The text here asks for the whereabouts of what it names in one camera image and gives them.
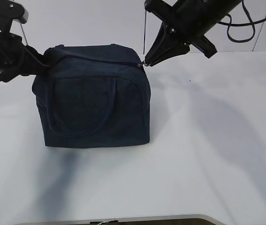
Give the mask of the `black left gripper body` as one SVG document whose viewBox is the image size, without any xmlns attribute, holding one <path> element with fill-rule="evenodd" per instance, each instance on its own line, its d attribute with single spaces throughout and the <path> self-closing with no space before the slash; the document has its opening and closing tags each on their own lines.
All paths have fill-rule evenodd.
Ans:
<svg viewBox="0 0 266 225">
<path fill-rule="evenodd" d="M 35 48 L 24 45 L 21 38 L 14 36 L 12 40 L 14 42 L 12 53 L 15 56 L 15 61 L 0 73 L 0 80 L 7 83 L 19 75 L 45 75 L 50 66 L 45 63 L 44 56 Z"/>
</svg>

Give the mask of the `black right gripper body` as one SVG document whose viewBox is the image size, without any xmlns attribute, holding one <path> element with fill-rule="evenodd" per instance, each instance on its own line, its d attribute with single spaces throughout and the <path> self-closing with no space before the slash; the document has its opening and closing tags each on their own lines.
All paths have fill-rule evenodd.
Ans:
<svg viewBox="0 0 266 225">
<path fill-rule="evenodd" d="M 215 25 L 208 14 L 209 4 L 202 0 L 179 0 L 173 6 L 162 0 L 147 0 L 146 11 L 173 27 L 185 44 L 194 45 L 207 58 L 217 53 L 205 33 Z"/>
</svg>

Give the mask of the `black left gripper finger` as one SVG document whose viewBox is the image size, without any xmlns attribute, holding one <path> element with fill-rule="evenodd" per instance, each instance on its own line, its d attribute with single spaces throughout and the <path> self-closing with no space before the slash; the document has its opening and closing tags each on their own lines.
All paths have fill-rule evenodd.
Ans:
<svg viewBox="0 0 266 225">
<path fill-rule="evenodd" d="M 57 76 L 65 72 L 65 45 L 48 48 L 43 54 L 28 46 L 28 75 Z"/>
</svg>

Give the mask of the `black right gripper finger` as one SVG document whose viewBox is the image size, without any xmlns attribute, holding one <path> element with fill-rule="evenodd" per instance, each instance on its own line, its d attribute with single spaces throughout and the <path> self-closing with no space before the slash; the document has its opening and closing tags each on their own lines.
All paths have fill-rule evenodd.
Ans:
<svg viewBox="0 0 266 225">
<path fill-rule="evenodd" d="M 185 55 L 190 51 L 188 44 L 185 44 L 179 37 L 179 33 L 162 22 L 157 37 L 145 56 L 145 66 L 155 66 L 172 57 Z"/>
</svg>

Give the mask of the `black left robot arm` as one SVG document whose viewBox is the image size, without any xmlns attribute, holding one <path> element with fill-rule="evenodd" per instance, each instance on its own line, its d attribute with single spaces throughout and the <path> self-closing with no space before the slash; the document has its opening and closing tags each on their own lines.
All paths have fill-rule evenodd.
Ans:
<svg viewBox="0 0 266 225">
<path fill-rule="evenodd" d="M 35 76 L 33 83 L 47 80 L 50 70 L 63 59 L 64 46 L 49 48 L 44 54 L 24 45 L 16 34 L 0 32 L 0 83 L 8 83 L 18 76 Z"/>
</svg>

